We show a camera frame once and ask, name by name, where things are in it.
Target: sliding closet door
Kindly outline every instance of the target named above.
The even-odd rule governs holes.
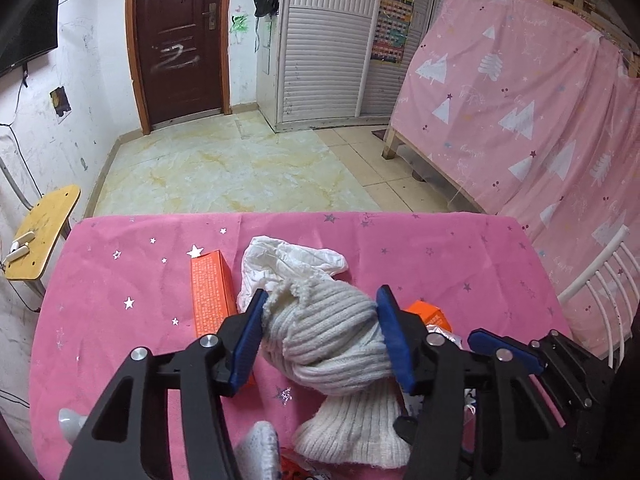
[[[354,117],[377,0],[289,0],[278,115]]]
[[[414,13],[404,44],[402,63],[369,61],[369,71],[364,87],[361,116],[389,117],[394,110],[406,71],[426,32],[438,0],[412,0]]]

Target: silver bolt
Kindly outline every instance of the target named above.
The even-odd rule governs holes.
[[[495,351],[495,356],[498,358],[498,361],[502,361],[503,363],[507,363],[513,359],[511,350],[507,350],[506,348],[498,348]]]
[[[427,343],[431,346],[442,346],[444,345],[444,336],[442,334],[438,334],[437,332],[431,332],[427,336]]]
[[[213,334],[207,334],[200,338],[200,346],[204,346],[204,348],[211,348],[218,344],[218,338]]]
[[[144,359],[148,354],[149,352],[146,350],[146,348],[139,346],[138,348],[134,348],[131,351],[131,358],[134,361],[142,361],[142,359]]]

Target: marble floor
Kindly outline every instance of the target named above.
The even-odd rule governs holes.
[[[380,128],[274,134],[259,111],[174,124],[120,147],[94,216],[448,211],[404,160],[380,156]]]

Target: wooden door frame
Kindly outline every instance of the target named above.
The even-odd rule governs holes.
[[[229,104],[229,31],[228,31],[229,0],[220,0],[220,85],[222,87],[222,111],[225,115],[231,113]],[[136,0],[124,0],[124,18],[127,35],[127,55],[129,57],[129,70],[133,95],[140,117],[142,133],[151,133],[151,121],[146,106],[145,88],[142,85],[142,67],[138,52],[138,28],[136,26]]]

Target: white chair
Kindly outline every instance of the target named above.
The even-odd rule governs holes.
[[[591,280],[593,279],[594,276],[599,280],[600,284],[604,288],[604,291],[607,297],[609,298],[609,301],[613,305],[613,309],[616,313],[616,318],[618,320],[618,329],[620,332],[620,359],[618,361],[618,366],[620,366],[620,362],[622,362],[622,359],[625,356],[625,334],[622,329],[622,318],[620,317],[620,311],[618,310],[618,304],[616,303],[614,294],[612,294],[612,292],[609,290],[609,287],[607,286],[607,282],[602,277],[602,274],[599,269],[601,267],[604,267],[606,271],[609,273],[609,275],[612,277],[614,283],[616,284],[618,290],[620,291],[620,293],[622,294],[622,297],[625,300],[626,310],[629,314],[629,323],[631,323],[631,321],[633,321],[633,318],[634,318],[634,312],[631,307],[631,302],[629,301],[629,296],[627,295],[625,287],[622,285],[622,282],[620,281],[619,275],[611,268],[611,266],[607,261],[611,257],[613,257],[613,259],[615,259],[615,261],[618,263],[618,265],[623,271],[623,274],[626,276],[626,279],[629,282],[634,295],[636,296],[636,302],[634,304],[638,304],[640,302],[640,293],[638,293],[638,287],[636,286],[636,283],[634,282],[634,278],[631,275],[631,272],[629,272],[628,267],[625,265],[624,261],[618,254],[618,250],[622,250],[622,252],[626,254],[626,257],[629,260],[631,260],[631,264],[635,268],[636,273],[640,275],[640,265],[638,265],[638,262],[634,258],[633,254],[631,254],[631,251],[628,249],[628,247],[625,245],[625,242],[624,242],[625,237],[628,234],[629,234],[629,228],[623,225],[618,230],[616,235],[611,239],[611,241],[607,244],[607,246],[602,250],[602,252],[598,254],[596,259],[586,269],[584,269],[584,272],[582,272],[580,276],[578,276],[574,280],[574,282],[571,285],[569,285],[564,291],[562,291],[558,296],[558,301],[560,302],[560,304],[565,304],[572,297],[574,297],[578,293],[578,291],[580,291],[581,288],[583,288],[584,286],[586,286],[589,289],[589,292],[593,296],[593,299],[595,300],[596,305],[598,306],[598,310],[600,311],[600,315],[602,316],[605,330],[607,332],[610,368],[613,368],[613,341],[611,336],[611,325],[609,323],[609,317],[607,317],[607,312],[604,309],[604,305],[600,301],[600,298],[596,290],[593,288],[593,285],[591,285]]]

